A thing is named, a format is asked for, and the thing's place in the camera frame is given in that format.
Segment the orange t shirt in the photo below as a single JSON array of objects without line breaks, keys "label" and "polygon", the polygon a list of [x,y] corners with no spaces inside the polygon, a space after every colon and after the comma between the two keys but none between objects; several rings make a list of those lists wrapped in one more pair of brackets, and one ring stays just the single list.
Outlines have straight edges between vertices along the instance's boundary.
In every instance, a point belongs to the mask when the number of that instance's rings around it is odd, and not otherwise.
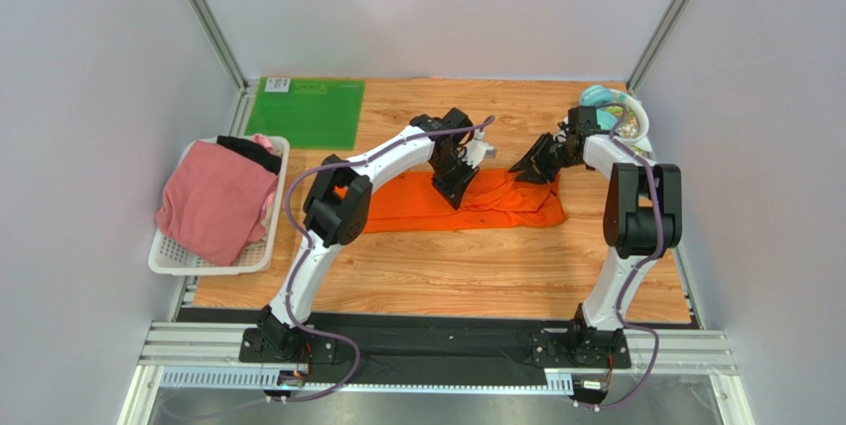
[{"label": "orange t shirt", "polygon": [[520,182],[506,169],[483,169],[452,208],[426,172],[405,172],[371,198],[365,233],[552,227],[565,222],[559,181]]}]

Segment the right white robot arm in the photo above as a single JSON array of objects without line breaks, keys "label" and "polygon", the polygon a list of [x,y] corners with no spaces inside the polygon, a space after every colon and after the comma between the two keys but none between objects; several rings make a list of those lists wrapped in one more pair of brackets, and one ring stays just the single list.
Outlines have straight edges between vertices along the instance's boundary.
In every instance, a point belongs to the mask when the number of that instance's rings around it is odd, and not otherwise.
[{"label": "right white robot arm", "polygon": [[599,107],[577,105],[557,135],[541,135],[510,168],[519,182],[549,184],[569,167],[585,166],[608,179],[603,236],[608,254],[588,298],[564,333],[547,336],[541,363],[563,358],[575,366],[612,365],[625,345],[626,314],[648,270],[682,231],[681,172],[638,155],[604,128]]}]

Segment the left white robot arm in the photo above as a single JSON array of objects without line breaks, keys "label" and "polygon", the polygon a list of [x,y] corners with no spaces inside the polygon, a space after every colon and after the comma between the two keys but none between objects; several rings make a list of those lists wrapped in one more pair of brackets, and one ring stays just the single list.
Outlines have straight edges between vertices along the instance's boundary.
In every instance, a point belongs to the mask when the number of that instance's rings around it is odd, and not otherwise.
[{"label": "left white robot arm", "polygon": [[314,179],[303,221],[291,222],[302,235],[301,245],[283,286],[260,311],[255,328],[246,331],[243,351],[283,361],[299,357],[304,337],[317,334],[306,325],[317,293],[341,251],[363,233],[373,194],[427,164],[436,193],[457,209],[482,162],[496,155],[486,139],[492,122],[488,117],[474,124],[458,108],[443,117],[419,115],[377,147],[346,159],[329,156],[295,179],[294,187]]}]

